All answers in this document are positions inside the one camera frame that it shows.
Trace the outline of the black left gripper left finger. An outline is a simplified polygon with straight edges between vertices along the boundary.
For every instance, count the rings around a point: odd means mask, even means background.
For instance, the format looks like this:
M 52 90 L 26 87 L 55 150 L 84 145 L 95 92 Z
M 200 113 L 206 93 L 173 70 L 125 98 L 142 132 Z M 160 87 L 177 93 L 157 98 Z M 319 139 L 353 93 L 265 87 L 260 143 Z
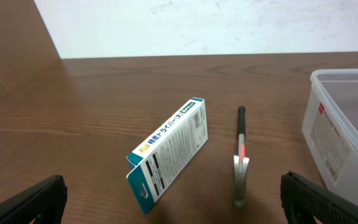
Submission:
M 0 203 L 0 224 L 61 224 L 68 189 L 61 175 L 52 175 Z

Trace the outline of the small hammer black handle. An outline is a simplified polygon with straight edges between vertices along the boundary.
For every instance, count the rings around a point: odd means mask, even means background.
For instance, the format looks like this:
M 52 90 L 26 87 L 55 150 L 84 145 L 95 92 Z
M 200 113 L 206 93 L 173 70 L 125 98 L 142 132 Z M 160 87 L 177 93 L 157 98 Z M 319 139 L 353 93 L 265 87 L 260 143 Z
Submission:
M 238 147 L 234 155 L 234 206 L 244 208 L 246 204 L 246 173 L 249 158 L 246 156 L 246 108 L 238 108 Z

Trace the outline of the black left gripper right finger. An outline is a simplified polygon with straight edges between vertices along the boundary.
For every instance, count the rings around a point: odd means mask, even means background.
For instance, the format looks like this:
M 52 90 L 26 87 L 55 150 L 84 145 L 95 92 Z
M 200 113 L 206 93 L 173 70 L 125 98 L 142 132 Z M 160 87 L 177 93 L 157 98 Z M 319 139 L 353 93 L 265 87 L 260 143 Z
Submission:
M 358 224 L 358 206 L 296 172 L 281 177 L 280 198 L 289 224 Z

